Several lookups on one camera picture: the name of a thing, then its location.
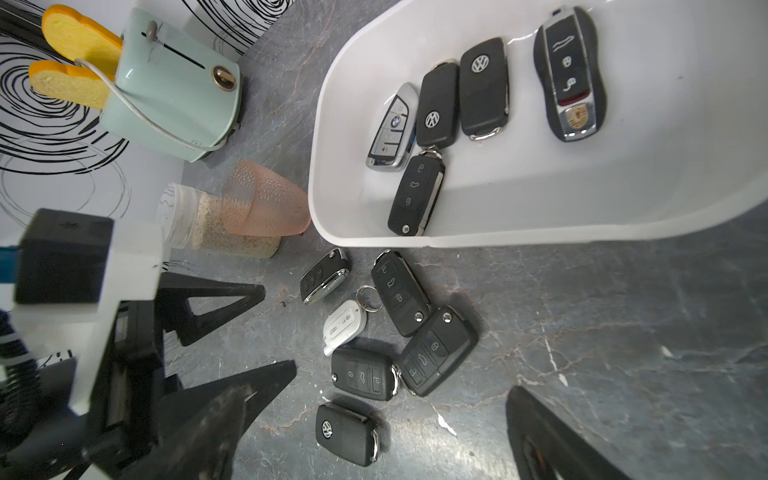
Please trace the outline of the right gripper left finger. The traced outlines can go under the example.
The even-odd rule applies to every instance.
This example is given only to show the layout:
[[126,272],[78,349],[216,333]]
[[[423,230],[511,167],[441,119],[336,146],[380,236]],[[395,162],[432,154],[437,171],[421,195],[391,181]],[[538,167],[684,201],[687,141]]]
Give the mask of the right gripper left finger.
[[229,479],[241,438],[245,394],[229,390],[120,475],[122,479]]

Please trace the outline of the silver bmw key fob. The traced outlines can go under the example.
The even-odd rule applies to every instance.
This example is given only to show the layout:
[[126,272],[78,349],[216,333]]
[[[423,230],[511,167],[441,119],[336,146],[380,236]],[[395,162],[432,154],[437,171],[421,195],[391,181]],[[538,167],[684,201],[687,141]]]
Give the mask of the silver bmw key fob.
[[415,142],[418,93],[411,83],[400,86],[384,112],[366,158],[372,170],[397,171],[405,166]]

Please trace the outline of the lone black vw key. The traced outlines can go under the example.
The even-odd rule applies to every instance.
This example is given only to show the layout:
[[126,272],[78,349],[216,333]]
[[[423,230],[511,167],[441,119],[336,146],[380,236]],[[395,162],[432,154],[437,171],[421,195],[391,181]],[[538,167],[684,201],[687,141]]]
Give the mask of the lone black vw key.
[[416,143],[424,148],[451,146],[458,129],[459,65],[443,62],[422,79],[416,117]]

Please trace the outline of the white storage box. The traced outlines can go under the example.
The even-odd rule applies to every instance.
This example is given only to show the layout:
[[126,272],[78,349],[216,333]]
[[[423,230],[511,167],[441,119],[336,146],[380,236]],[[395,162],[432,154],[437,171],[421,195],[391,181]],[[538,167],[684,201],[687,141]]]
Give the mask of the white storage box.
[[[646,240],[703,230],[767,198],[767,5],[587,1],[607,93],[593,136],[559,141],[533,61],[554,1],[402,1],[359,30],[323,83],[309,206],[347,247],[476,247]],[[511,112],[459,136],[421,236],[387,225],[400,172],[366,157],[405,83],[483,40],[505,41]]]

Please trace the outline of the black vw key vertical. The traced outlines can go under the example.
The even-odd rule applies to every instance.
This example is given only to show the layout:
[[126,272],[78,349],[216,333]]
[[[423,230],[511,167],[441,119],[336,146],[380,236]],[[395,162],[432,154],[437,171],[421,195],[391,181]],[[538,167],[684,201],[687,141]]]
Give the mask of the black vw key vertical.
[[509,70],[505,43],[485,40],[460,59],[459,104],[461,127],[471,141],[499,133],[509,119]]

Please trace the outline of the chrome-trimmed porsche key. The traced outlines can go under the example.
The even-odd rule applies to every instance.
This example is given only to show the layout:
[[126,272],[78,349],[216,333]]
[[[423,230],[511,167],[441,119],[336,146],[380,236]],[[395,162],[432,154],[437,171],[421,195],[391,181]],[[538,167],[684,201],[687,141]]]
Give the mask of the chrome-trimmed porsche key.
[[547,122],[562,142],[576,142],[602,127],[608,106],[594,21],[580,6],[563,6],[538,29],[533,61]]

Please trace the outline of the black silver-edged key fob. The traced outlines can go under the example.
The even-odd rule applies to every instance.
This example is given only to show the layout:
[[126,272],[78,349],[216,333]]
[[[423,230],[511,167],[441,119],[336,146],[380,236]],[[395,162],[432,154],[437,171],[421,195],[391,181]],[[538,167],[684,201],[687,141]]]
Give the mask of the black silver-edged key fob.
[[351,262],[341,248],[334,248],[308,269],[300,280],[300,296],[310,305],[335,290],[351,271]]

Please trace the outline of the white key fob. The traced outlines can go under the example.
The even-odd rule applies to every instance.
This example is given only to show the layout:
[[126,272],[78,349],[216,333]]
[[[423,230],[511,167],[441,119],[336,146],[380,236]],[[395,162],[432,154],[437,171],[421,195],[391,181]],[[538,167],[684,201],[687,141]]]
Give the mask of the white key fob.
[[330,357],[337,348],[358,337],[367,326],[368,315],[382,307],[377,289],[373,285],[361,286],[326,318],[322,329],[324,355]]

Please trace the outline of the black flip key middle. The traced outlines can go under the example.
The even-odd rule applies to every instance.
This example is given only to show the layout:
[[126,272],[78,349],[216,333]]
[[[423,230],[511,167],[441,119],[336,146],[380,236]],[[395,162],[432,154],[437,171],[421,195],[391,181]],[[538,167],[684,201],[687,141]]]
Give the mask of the black flip key middle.
[[414,395],[428,396],[461,365],[478,340],[476,329],[458,310],[440,307],[395,361],[400,380]]

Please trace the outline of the black vw key lower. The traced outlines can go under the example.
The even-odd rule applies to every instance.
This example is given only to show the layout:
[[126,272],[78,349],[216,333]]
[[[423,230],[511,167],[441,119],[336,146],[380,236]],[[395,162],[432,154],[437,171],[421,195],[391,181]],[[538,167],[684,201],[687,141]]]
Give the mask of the black vw key lower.
[[361,467],[378,460],[380,438],[373,419],[328,402],[318,406],[317,443],[337,457]]

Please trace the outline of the black three-button key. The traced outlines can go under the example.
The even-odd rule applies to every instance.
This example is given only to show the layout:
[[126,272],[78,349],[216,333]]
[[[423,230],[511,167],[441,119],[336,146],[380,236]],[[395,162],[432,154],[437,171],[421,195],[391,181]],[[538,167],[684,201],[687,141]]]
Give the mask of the black three-button key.
[[389,401],[400,389],[392,358],[365,349],[336,349],[331,355],[331,378],[336,388],[375,401]]

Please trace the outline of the black flip key upper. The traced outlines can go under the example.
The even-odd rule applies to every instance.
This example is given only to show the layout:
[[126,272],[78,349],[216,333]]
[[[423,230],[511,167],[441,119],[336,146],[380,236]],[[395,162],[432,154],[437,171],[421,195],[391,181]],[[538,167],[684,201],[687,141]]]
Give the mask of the black flip key upper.
[[412,337],[431,315],[431,304],[403,256],[383,251],[372,268],[374,287],[403,337]]

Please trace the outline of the clear jar with grain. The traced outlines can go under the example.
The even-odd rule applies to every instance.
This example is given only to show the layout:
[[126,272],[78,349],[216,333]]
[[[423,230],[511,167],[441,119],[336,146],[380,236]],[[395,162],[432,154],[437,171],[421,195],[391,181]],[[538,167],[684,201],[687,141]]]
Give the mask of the clear jar with grain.
[[274,256],[280,237],[229,233],[221,217],[219,196],[178,183],[169,183],[160,197],[156,219],[165,244],[174,249],[206,250],[256,259]]

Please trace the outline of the pink translucent cup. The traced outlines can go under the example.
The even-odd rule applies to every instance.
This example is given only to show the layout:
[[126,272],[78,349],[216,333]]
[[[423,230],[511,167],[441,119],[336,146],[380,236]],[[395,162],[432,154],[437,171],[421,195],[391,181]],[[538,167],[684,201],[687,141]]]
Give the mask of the pink translucent cup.
[[221,218],[229,233],[255,237],[299,235],[311,223],[307,193],[252,161],[238,163],[225,182]]

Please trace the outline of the rear yellow toast slice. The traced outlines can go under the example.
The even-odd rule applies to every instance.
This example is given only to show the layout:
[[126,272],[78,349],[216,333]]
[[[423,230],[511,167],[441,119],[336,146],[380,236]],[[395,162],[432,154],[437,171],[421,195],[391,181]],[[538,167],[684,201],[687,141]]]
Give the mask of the rear yellow toast slice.
[[42,16],[47,43],[68,60],[85,60],[114,77],[122,54],[122,40],[110,30],[66,5],[50,6]]

